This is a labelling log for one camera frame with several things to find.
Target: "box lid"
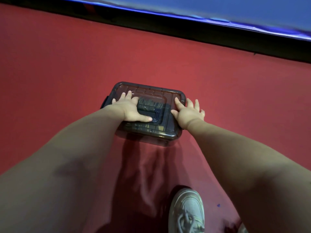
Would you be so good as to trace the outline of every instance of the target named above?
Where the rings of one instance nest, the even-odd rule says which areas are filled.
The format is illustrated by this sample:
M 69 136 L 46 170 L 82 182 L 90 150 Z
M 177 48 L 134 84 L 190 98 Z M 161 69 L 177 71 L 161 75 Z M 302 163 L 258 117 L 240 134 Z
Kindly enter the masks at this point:
M 185 94 L 178 90 L 146 86 L 142 84 L 119 82 L 112 89 L 102 108 L 110 105 L 112 99 L 119 100 L 123 92 L 132 92 L 132 97 L 139 97 L 137 110 L 140 114 L 153 118 L 151 122 L 122 122 L 119 130 L 149 135 L 165 140 L 175 140 L 181 136 L 182 129 L 171 114 L 176 110 L 174 102 L 177 97 L 185 105 Z

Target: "black trim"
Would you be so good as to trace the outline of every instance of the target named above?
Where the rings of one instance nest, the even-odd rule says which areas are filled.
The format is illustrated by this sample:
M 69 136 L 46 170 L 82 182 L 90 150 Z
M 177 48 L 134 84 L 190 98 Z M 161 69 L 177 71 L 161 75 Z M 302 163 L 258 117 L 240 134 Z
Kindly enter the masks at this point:
M 308 41 L 102 6 L 93 6 L 98 15 L 89 14 L 84 4 L 68 0 L 0 2 L 311 63 L 311 42 Z

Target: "child's hand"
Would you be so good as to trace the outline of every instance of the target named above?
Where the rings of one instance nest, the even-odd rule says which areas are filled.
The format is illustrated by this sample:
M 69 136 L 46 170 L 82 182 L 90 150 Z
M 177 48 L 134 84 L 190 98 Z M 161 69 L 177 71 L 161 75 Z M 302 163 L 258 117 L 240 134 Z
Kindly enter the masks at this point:
M 110 108 L 118 108 L 118 110 L 123 114 L 124 121 L 141 121 L 141 122 L 150 122 L 152 121 L 151 117 L 144 116 L 138 113 L 137 103 L 138 97 L 132 98 L 132 92 L 128 91 L 127 95 L 125 92 L 122 93 L 120 99 L 112 99 L 112 105 L 109 105 Z
M 205 112 L 204 110 L 200 111 L 198 100 L 195 100 L 195 105 L 193 106 L 192 101 L 187 98 L 187 107 L 185 107 L 176 97 L 175 103 L 179 112 L 176 110 L 171 110 L 171 112 L 182 129 L 187 130 L 188 125 L 193 120 L 199 119 L 204 121 Z

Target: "plastic storage box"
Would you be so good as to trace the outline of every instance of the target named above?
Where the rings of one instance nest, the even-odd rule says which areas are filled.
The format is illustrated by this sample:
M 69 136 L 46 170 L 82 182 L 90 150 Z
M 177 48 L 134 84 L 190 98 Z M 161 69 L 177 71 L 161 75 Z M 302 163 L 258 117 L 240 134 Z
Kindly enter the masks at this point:
M 174 102 L 175 97 L 185 105 L 185 94 L 177 90 L 119 82 L 100 108 L 110 105 L 113 98 L 118 101 L 121 94 L 128 91 L 132 91 L 132 97 L 139 97 L 138 112 L 152 117 L 153 120 L 148 123 L 123 121 L 116 134 L 127 139 L 161 146 L 172 145 L 173 141 L 181 136 L 182 129 L 170 111 L 177 109 Z

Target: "child's right hand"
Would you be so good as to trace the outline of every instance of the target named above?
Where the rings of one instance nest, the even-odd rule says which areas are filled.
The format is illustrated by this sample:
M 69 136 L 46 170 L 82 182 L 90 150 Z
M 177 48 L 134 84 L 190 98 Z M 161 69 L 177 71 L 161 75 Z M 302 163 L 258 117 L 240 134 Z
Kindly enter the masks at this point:
M 174 115 L 182 129 L 187 130 L 190 122 L 194 120 L 199 119 L 204 121 L 205 112 L 204 110 L 200 111 L 198 100 L 195 100 L 195 104 L 193 106 L 192 101 L 187 98 L 187 107 L 185 107 L 178 100 L 178 98 L 175 98 L 175 103 L 179 112 L 176 110 L 171 110 L 171 113 Z

